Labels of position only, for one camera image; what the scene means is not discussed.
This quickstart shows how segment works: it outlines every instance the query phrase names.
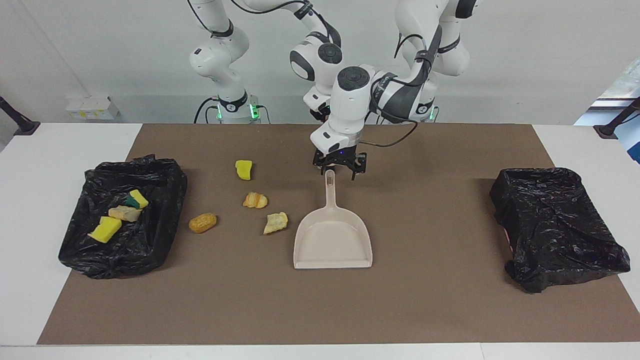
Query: blue object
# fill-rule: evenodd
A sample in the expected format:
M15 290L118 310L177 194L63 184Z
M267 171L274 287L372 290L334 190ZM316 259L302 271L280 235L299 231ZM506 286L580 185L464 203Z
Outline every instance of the blue object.
M633 145L627 152L633 160L636 160L638 163L640 163L640 142Z

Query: white table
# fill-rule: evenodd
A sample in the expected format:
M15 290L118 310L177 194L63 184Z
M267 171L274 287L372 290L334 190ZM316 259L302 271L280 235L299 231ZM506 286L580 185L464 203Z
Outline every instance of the white table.
M640 343L36 346L70 270L57 260L84 171L123 161L139 124L42 124L0 152L0 359L637 359ZM640 166L590 127L534 126L558 167L578 172L632 260L640 258ZM636 307L640 272L620 275Z

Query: black plastic bag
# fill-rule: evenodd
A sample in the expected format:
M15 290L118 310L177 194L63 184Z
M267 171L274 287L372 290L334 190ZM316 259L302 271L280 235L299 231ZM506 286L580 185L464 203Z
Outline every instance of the black plastic bag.
M94 279L145 274L161 266L178 228L187 177L175 160L154 155L128 163L102 163L84 173L86 182L71 218L58 259ZM87 234L124 205L127 194L139 189L149 205L137 222L122 227L107 243Z
M505 169L490 196L513 252L504 268L525 290L539 293L547 286L630 270L627 251L614 240L575 172Z

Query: brown tabletop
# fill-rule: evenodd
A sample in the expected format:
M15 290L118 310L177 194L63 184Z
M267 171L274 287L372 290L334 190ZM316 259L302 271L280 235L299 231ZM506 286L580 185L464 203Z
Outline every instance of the brown tabletop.
M131 279L72 272L39 344L336 344L640 341L617 276L525 293L488 196L500 169L552 167L531 126L424 124L369 153L367 173L337 171L338 205L371 235L370 269L295 270L297 225L324 205L310 162L316 126L144 125L129 158L174 158L189 190L161 268ZM406 126L367 127L390 142ZM235 160L253 160L240 180ZM241 206L248 192L264 209ZM266 215L289 228L263 236ZM190 218L219 216L210 231Z

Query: beige dustpan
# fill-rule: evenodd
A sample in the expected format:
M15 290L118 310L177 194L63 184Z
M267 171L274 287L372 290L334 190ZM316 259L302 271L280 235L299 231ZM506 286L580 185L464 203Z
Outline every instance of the beige dustpan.
M326 206L305 216L296 232L296 269L369 268L373 263L367 227L358 215L335 203L335 172L324 173Z

